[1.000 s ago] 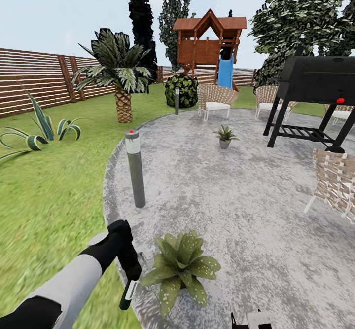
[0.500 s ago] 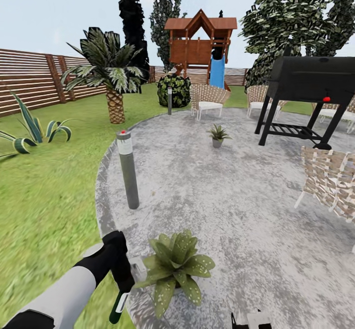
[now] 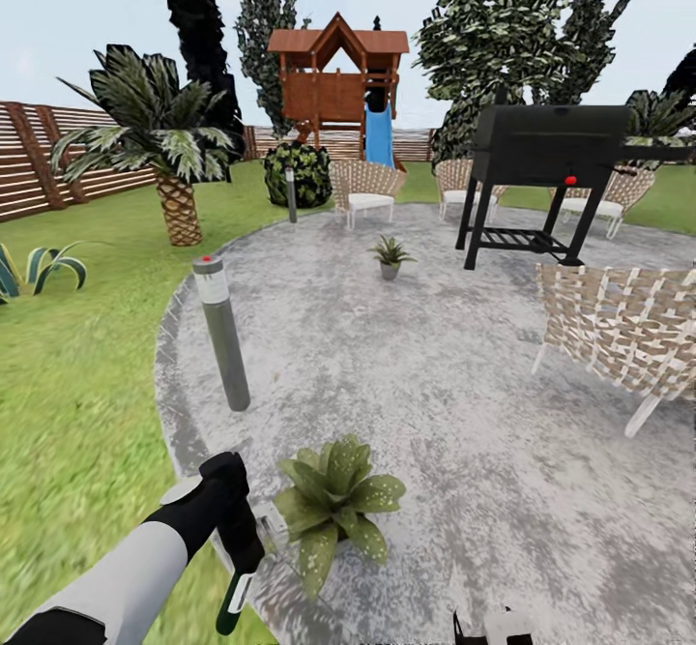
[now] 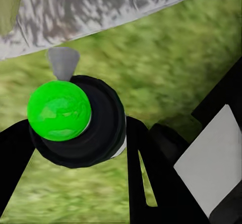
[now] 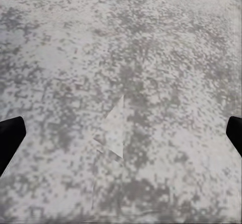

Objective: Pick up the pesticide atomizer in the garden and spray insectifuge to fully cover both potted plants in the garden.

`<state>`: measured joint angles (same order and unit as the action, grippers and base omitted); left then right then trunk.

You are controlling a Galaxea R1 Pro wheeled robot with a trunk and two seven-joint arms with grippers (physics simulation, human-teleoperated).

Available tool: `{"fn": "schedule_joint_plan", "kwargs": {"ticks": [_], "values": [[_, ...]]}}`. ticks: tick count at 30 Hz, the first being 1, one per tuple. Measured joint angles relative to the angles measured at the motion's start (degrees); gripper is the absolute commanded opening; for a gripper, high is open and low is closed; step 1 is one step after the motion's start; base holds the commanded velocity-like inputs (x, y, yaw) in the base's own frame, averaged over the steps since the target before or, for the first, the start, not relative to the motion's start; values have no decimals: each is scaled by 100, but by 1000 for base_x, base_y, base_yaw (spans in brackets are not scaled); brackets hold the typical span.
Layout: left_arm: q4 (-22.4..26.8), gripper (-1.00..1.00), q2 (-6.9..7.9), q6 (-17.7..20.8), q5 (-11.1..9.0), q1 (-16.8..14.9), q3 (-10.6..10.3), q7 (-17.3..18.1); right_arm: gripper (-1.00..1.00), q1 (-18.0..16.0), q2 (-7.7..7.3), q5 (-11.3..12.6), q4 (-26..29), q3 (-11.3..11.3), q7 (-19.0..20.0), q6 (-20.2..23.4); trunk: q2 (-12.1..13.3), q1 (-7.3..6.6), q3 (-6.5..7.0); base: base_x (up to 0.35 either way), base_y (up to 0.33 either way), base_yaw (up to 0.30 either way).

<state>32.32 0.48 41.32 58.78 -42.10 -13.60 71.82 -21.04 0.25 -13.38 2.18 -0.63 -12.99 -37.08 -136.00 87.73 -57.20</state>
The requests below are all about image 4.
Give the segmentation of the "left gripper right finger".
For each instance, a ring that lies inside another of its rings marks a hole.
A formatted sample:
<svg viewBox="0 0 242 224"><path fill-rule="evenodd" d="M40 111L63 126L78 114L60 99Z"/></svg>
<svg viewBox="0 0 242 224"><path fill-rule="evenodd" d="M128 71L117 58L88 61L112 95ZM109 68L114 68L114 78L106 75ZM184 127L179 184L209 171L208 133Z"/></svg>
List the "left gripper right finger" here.
<svg viewBox="0 0 242 224"><path fill-rule="evenodd" d="M211 224L147 126L126 118L130 224ZM146 204L138 150L158 207Z"/></svg>

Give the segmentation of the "insectifuge atomizer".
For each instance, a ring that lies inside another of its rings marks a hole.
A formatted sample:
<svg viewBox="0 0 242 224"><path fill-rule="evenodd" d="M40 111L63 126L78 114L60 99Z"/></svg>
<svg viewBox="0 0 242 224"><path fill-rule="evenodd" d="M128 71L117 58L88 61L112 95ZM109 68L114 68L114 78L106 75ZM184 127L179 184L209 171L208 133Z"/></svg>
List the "insectifuge atomizer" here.
<svg viewBox="0 0 242 224"><path fill-rule="evenodd" d="M100 79L72 76L80 58L75 49L56 46L46 55L57 81L38 87L29 99L34 146L70 169L119 156L127 146L127 118L116 90Z"/></svg>

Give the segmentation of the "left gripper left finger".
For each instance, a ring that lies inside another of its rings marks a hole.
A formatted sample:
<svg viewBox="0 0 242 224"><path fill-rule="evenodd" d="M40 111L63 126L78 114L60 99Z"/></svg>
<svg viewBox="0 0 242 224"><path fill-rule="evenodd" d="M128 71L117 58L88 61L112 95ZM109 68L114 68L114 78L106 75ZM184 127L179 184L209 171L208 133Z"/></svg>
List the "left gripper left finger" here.
<svg viewBox="0 0 242 224"><path fill-rule="evenodd" d="M36 149L29 124L25 119L0 132L0 217Z"/></svg>

